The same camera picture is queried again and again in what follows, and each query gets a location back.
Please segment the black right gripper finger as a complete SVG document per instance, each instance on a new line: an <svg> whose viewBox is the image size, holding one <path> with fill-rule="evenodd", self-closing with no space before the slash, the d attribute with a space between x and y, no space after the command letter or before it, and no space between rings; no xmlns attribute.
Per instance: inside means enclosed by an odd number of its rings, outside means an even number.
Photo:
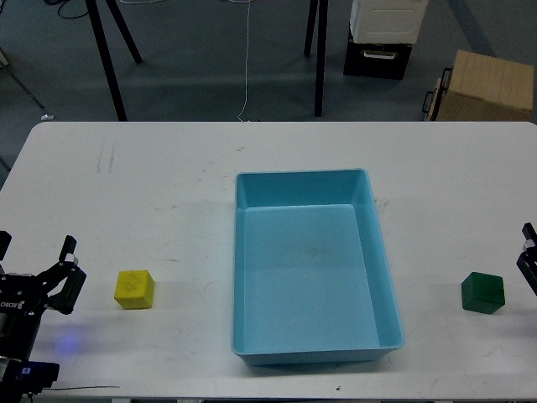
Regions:
<svg viewBox="0 0 537 403"><path fill-rule="evenodd" d="M517 259L517 266L531 290L536 294L536 231L530 222L523 225L522 234L525 237L525 243L523 251Z"/></svg>

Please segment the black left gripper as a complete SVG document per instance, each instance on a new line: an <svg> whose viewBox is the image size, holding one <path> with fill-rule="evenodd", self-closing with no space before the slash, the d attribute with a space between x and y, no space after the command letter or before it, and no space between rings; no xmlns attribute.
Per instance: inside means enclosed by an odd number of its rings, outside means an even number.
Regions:
<svg viewBox="0 0 537 403"><path fill-rule="evenodd" d="M0 231L0 261L12 235ZM86 280L74 252L76 239L65 236L58 262L37 275L1 275L1 355L29 357L44 309L70 315Z"/></svg>

